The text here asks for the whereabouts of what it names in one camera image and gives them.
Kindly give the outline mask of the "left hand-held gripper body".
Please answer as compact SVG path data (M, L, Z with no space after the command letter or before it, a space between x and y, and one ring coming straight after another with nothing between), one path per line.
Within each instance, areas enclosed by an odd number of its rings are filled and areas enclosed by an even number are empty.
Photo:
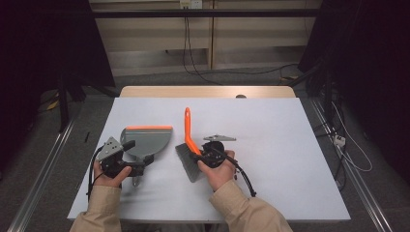
M132 171L129 177L142 176L144 173L144 162L129 162L123 160L123 155L126 151L123 150L123 144L115 138L109 137L102 146L102 149L97 154L96 160L101 164L103 173L114 178L122 169L129 166Z

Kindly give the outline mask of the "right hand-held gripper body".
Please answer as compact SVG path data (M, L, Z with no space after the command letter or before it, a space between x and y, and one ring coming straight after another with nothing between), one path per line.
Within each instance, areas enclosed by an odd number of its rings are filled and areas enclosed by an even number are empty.
M206 140L206 143L202 145L202 160L209 167L215 168L220 166L226 158L226 155L224 154L225 148L222 142L235 141L235 138L215 134L204 137L204 140Z

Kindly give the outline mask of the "grey dustpan with orange edge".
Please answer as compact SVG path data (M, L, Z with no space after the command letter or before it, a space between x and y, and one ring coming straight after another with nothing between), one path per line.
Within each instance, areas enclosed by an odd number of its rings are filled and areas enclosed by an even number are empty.
M127 126L120 136L120 143L134 141L135 145L125 152L126 161L143 162L164 149L170 141L171 126Z

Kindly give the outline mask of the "orange brush with grey bristles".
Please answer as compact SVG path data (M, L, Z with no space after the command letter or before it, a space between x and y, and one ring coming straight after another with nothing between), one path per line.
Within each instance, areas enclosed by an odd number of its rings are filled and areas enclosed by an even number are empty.
M190 109L187 107L184 112L184 143L175 147L176 153L187 173L189 180L194 183L200 173L197 160L193 159L193 154L201 154L201 151L190 136L191 117Z

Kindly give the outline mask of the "person's right hand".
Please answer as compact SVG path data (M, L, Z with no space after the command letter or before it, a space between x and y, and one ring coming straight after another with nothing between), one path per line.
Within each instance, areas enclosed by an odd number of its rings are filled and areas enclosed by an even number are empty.
M225 183L232 180L236 172L235 165L229 159L225 159L223 163L216 168L207 166L202 160L199 160L197 165L207 177L208 183L213 191L217 191Z

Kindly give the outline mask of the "person's left hand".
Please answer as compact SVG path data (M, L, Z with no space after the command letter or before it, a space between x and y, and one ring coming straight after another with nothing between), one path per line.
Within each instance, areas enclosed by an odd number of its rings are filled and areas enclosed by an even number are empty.
M93 164L95 179L93 181L95 186L106 186L119 188L122 182L129 176L132 169L129 166L126 166L122 171L116 175L114 178L107 177L101 168L101 165L98 161L95 161Z

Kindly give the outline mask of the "black metal stand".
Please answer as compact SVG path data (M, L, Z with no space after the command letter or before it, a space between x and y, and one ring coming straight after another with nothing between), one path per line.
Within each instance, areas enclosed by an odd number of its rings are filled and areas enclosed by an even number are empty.
M63 132L70 121L68 96L75 102L83 102L86 95L75 77L61 73L58 77L58 99L60 105L60 132Z
M324 62L314 65L310 70L304 72L292 80L288 86L294 88L304 82L307 86L307 94L310 97L318 97L324 94L324 115L327 121L332 119L332 80L331 73Z

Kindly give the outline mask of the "wooden table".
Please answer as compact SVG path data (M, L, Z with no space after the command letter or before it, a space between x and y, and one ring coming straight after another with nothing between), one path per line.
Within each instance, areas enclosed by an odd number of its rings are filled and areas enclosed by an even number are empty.
M126 86L121 98L295 98L288 86Z

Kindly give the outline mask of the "white table cover sheet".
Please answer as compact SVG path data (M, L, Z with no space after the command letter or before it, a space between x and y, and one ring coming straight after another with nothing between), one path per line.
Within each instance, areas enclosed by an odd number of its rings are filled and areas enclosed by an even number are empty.
M275 206L289 221L342 221L350 215L297 98L118 98L100 141L119 137L127 126L173 128L138 187L126 180L120 218L138 222L221 222L211 205L205 177L192 183L175 147L184 140L184 112L190 109L191 137L201 145L214 134L234 137L224 146L247 173L242 190Z

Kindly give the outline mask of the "dark curtain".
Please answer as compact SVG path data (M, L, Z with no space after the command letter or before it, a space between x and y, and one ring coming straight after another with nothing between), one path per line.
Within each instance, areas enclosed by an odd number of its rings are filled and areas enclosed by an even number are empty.
M323 0L299 69L319 64L410 185L410 0Z
M90 0L0 0L0 180L48 90L113 87Z

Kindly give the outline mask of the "black horizontal bar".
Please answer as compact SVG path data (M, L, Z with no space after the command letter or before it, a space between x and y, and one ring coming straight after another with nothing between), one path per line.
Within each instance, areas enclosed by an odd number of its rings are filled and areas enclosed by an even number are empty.
M93 11L95 18L148 18L148 17L315 17L317 9L279 10L138 10Z

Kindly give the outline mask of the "aluminium floor rail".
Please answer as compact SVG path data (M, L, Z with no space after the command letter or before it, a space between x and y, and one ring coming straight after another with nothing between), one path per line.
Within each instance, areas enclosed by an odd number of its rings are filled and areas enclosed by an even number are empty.
M47 182L51 176L51 172L54 169L55 164L71 135L73 126L78 118L79 113L80 109L75 111L64 129L58 133L58 136L47 155L47 159L45 160L40 173L35 179L35 182L30 188L28 194L24 198L24 201L19 207L7 232L25 232L27 225L40 201Z
M355 164L347 151L333 143L334 136L337 135L335 129L333 129L329 121L325 119L324 107L319 100L310 100L310 103L322 123L322 126L327 133L332 146L336 149L338 159L341 161L346 175L350 178L353 187L358 193L360 199L362 200L367 213L369 214L373 224L378 232L394 232L393 227L389 223L386 215L384 214L380 204L377 202L376 198L367 186L366 181L362 177L362 173L368 173L372 170L373 164L368 158L366 152L357 144L357 142L351 137L348 130L346 130L346 135L352 140L355 146L363 153L365 158L369 163L369 168L361 168L359 165Z

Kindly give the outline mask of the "white wall socket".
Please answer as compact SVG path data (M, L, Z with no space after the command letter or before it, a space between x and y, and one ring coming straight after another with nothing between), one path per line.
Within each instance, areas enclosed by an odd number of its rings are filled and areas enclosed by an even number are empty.
M201 10L203 8L202 0L179 0L180 8L184 10Z

